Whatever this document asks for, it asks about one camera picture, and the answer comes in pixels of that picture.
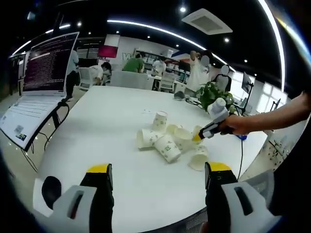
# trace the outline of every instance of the potted plant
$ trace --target potted plant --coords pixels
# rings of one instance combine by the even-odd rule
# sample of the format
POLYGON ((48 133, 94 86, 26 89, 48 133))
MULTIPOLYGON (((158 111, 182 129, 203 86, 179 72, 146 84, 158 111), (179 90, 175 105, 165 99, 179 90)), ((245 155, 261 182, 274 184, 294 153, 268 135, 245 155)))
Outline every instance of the potted plant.
POLYGON ((233 113, 235 108, 233 106, 234 99, 230 92, 224 92, 218 89, 215 83, 208 82, 196 91, 199 101, 203 109, 207 112, 207 107, 214 103, 217 98, 223 98, 226 101, 226 108, 229 112, 233 113))

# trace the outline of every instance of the black ceiling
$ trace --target black ceiling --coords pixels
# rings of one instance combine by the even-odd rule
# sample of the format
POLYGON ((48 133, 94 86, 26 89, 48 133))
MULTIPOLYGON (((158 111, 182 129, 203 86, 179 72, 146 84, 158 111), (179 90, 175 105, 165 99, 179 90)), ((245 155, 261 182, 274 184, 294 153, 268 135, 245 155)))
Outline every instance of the black ceiling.
MULTIPOLYGON (((168 31, 180 34, 203 47, 211 50, 236 70, 246 71, 251 75, 255 73, 263 82, 270 82, 280 87, 280 61, 279 52, 270 23, 257 0, 157 0, 157 1, 74 1, 64 4, 68 0, 36 1, 25 4, 19 14, 23 18, 18 22, 15 34, 16 47, 32 39, 48 29, 53 28, 59 12, 64 15, 63 23, 70 23, 72 27, 66 32, 80 30, 80 36, 103 37, 107 33, 120 31, 121 36, 147 39, 170 47, 179 44, 178 49, 189 53, 190 50, 200 51, 196 46, 183 40, 155 30, 121 24, 107 24, 109 19, 122 19, 157 26, 168 31), (187 12, 181 14, 179 7, 184 5, 187 12), (198 29, 184 23, 181 19, 187 14, 205 8, 227 24, 233 33, 206 35, 198 29), (29 11, 36 14, 34 21, 26 20, 29 11), (76 23, 82 22, 82 27, 77 28, 76 23)), ((302 60, 294 51, 295 47, 287 33, 278 24, 286 53, 286 62, 303 70, 302 60)), ((295 82, 290 77, 287 79, 287 90, 295 82)))

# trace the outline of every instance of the air vent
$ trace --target air vent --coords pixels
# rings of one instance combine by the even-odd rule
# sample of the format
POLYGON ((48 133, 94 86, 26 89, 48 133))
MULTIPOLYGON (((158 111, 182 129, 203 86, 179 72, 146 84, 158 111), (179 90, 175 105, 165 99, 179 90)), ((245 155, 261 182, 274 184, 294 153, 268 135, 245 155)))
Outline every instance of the air vent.
POLYGON ((182 19, 183 22, 199 29, 207 35, 233 32, 224 22, 206 9, 200 9, 182 19))

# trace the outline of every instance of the blue object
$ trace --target blue object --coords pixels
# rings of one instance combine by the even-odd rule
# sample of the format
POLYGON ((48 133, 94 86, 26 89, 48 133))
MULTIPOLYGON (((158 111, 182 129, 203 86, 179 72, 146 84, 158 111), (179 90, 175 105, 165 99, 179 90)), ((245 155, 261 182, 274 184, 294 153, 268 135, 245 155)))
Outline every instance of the blue object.
POLYGON ((236 137, 238 137, 239 139, 241 139, 242 141, 247 139, 247 135, 236 135, 236 137))

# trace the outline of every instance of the white table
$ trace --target white table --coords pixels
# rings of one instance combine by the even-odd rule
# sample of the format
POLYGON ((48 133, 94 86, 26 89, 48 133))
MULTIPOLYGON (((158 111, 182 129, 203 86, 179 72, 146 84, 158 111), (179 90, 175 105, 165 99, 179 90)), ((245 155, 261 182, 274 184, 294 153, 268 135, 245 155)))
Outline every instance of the white table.
MULTIPOLYGON (((112 163, 115 233, 144 232, 185 219, 205 205, 204 172, 187 166, 193 152, 168 164, 156 150, 139 151, 136 132, 150 128, 155 113, 168 113, 169 124, 192 131, 210 123, 200 108, 173 95, 140 89, 94 86, 76 103, 55 132, 43 156, 34 187, 34 209, 48 216, 42 199, 42 180, 57 177, 62 193, 80 184, 94 165, 112 163)), ((266 134, 251 133, 244 141, 242 174, 261 149, 266 134)), ((203 144, 210 161, 222 162, 237 176, 241 141, 234 135, 215 135, 203 144)))

